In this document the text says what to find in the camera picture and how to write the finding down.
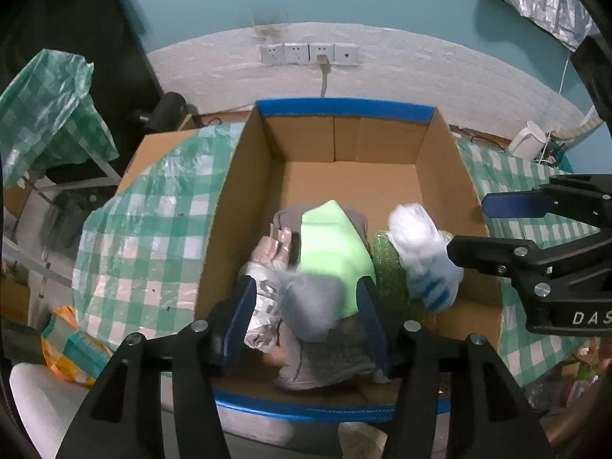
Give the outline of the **light green foam sheet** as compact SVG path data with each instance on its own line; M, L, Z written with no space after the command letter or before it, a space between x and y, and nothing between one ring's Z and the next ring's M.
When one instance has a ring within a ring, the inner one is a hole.
M373 259L347 214L335 200L304 212L300 228L300 272L336 277L340 283L338 315L358 313L358 281L376 282Z

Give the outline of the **green checkered cloth on rack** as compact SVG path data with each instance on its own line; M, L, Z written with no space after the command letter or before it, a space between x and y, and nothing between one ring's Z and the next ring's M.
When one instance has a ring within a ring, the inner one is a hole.
M57 166L118 158L90 94L93 73L81 55L43 49L9 83L1 95L4 187Z

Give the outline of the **grey sock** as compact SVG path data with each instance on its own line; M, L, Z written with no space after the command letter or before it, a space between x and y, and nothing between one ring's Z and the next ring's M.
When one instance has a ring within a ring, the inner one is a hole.
M279 280L282 321L302 341L322 342L337 326L344 284L335 276L284 272Z

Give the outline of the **white electric kettle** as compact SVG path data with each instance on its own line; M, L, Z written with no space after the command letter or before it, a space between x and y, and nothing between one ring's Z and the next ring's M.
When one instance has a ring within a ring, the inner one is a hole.
M533 121L528 120L519 134L513 138L507 151L517 158L533 162L545 148L547 134Z

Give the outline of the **silver printed plastic bag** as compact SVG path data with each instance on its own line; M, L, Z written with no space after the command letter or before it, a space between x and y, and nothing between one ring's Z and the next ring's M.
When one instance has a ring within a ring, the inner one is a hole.
M278 345L280 280L290 266L291 230L270 225L268 235L258 241L241 274L254 279L256 301L248 324L245 344L263 353Z

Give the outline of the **white wall socket strip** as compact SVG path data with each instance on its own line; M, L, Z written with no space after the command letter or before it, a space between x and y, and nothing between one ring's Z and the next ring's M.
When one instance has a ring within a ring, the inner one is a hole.
M261 62L265 65L331 64L356 67L359 47L355 44L329 42L289 42L259 46Z

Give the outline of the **grey cloth in box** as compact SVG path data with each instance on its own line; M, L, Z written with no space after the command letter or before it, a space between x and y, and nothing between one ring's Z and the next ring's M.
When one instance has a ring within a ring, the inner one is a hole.
M275 213L273 225L291 230L290 266L288 272L300 272L300 228L304 212L318 207L313 204L295 205ZM367 244L365 216L349 207L341 208ZM358 313L338 319L322 342L306 342L297 338L280 320L279 346L285 354L284 365L275 383L287 391L309 391L350 379L358 374L376 370L371 360L366 333Z

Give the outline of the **orange teal woven bag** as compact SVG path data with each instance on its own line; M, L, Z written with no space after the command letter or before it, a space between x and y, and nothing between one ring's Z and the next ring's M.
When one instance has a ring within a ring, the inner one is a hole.
M79 329L70 306L51 313L41 332L41 351L56 376L80 386L93 386L113 355L112 350Z

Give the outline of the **green glitter fabric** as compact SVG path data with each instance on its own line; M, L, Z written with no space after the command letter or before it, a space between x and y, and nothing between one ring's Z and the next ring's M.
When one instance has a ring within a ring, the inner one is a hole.
M421 298L410 297L407 274L399 261L398 252L391 244L388 232L376 231L370 244L371 258L376 272L378 299L384 312L393 321L416 320L435 330L437 316L425 308Z

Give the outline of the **white blue striped plastic bag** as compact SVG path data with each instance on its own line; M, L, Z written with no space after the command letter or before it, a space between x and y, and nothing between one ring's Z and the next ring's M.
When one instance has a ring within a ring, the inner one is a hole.
M465 276L465 269L448 256L452 235L438 229L420 203L410 203L390 213L388 237L405 271L409 296L433 313L449 309Z

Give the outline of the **green checkered tablecloth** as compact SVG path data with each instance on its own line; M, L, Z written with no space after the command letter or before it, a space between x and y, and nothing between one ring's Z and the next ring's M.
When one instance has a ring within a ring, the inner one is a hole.
M213 216L243 123L146 136L116 194L86 219L73 271L78 326L111 349L195 315Z

